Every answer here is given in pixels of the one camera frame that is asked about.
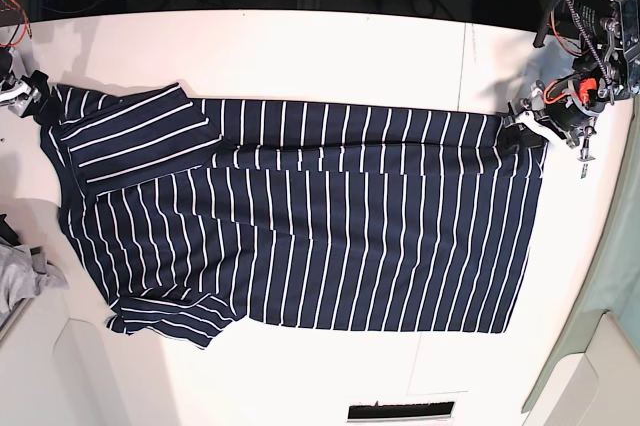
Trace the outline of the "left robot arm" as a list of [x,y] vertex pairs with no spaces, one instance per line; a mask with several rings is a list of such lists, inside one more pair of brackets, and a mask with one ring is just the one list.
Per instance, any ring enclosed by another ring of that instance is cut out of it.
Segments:
[[534,47],[547,35],[572,57],[572,70],[534,82],[528,96],[512,101],[500,138],[528,148],[567,146],[588,162],[600,114],[639,94],[639,0],[548,0]]

